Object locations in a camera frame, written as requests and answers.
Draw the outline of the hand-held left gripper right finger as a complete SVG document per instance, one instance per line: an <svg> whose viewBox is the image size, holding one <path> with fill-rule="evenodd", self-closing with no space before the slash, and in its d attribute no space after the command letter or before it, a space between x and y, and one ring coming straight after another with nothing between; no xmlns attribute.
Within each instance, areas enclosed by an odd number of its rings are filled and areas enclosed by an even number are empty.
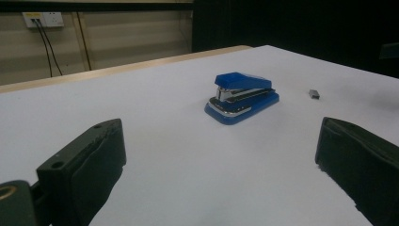
<svg viewBox="0 0 399 226"><path fill-rule="evenodd" d="M373 226L399 226L399 147L351 122L323 118L315 163Z"/></svg>

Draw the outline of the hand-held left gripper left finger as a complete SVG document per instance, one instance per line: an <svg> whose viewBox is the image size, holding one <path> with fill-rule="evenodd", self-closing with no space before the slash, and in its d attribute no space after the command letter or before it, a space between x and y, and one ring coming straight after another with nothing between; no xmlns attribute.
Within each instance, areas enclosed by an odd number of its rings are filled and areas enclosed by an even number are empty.
<svg viewBox="0 0 399 226"><path fill-rule="evenodd" d="M37 168L53 226L88 226L108 200L126 164L122 122L104 121Z"/></svg>

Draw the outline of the blue stapler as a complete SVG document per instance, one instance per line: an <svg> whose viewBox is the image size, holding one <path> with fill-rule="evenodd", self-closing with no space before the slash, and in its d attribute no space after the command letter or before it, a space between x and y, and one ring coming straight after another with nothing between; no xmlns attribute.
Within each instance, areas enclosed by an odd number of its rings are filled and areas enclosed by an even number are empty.
<svg viewBox="0 0 399 226"><path fill-rule="evenodd" d="M215 78L216 95L209 99L204 111L216 121L234 125L279 101L272 82L245 73L224 73Z"/></svg>

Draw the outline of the white table cover sheet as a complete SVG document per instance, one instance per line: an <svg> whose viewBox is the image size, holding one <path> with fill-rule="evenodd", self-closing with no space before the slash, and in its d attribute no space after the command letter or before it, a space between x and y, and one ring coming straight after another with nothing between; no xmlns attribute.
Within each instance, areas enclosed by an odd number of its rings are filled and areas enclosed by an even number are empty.
<svg viewBox="0 0 399 226"><path fill-rule="evenodd" d="M204 107L229 72L269 79L279 101L215 121ZM0 183L35 182L51 155L118 118L127 163L92 226L370 226L315 164L325 117L399 145L399 79L263 46L0 86Z"/></svg>

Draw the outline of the black curtain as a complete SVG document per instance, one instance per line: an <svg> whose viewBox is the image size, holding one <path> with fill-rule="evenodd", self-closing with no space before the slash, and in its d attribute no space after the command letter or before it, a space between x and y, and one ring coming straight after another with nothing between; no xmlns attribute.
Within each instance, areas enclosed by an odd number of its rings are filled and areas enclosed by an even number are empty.
<svg viewBox="0 0 399 226"><path fill-rule="evenodd" d="M192 50L272 45L399 78L399 0L194 0Z"/></svg>

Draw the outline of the white wall socket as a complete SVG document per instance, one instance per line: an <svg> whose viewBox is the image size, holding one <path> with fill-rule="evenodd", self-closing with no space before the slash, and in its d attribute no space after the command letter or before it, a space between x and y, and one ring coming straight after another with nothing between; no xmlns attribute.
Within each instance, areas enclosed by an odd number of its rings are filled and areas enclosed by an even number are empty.
<svg viewBox="0 0 399 226"><path fill-rule="evenodd" d="M23 12L22 15L28 28L33 28L36 24L50 28L64 26L60 12Z"/></svg>

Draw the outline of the black horizontal wall bar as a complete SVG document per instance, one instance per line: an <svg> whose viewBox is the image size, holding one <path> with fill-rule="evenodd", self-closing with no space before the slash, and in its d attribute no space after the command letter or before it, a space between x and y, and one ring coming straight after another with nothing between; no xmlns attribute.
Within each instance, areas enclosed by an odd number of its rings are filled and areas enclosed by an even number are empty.
<svg viewBox="0 0 399 226"><path fill-rule="evenodd" d="M193 8L193 3L0 0L0 12L179 11Z"/></svg>

